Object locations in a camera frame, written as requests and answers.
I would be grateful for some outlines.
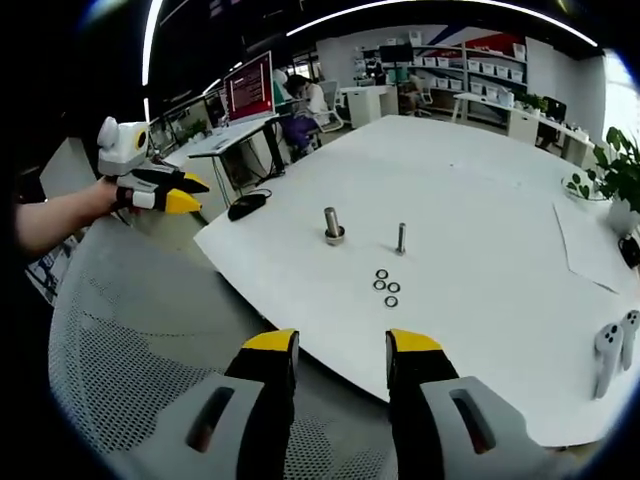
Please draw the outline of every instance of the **computer mouse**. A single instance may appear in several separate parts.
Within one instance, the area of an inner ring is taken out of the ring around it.
[[[269,196],[261,193],[253,193],[240,197],[229,207],[229,211],[227,212],[229,220],[235,222],[236,220],[246,217],[267,203],[267,198],[269,198]]]

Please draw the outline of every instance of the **white controller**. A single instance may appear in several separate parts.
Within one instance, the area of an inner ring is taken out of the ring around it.
[[[617,323],[605,325],[596,335],[595,347],[602,356],[602,367],[596,380],[596,398],[602,398],[607,393],[622,350],[622,336],[622,327]]]
[[[636,340],[636,332],[640,323],[640,312],[631,310],[620,322],[620,327],[624,333],[622,339],[622,367],[629,370],[633,361],[633,344]]]

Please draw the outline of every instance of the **red screen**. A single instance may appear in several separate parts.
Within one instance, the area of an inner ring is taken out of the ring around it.
[[[229,120],[273,111],[269,53],[240,67],[225,79]]]

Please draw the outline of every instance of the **paper sheet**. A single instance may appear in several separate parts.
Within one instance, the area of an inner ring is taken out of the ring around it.
[[[569,270],[618,294],[638,288],[638,277],[622,259],[610,228],[574,205],[556,202],[554,208]]]

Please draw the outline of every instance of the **computer monitor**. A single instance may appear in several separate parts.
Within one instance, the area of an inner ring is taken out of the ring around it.
[[[383,63],[413,62],[413,47],[410,43],[403,45],[382,45],[380,60]]]
[[[267,52],[225,77],[230,123],[275,115],[271,72],[271,52]]]

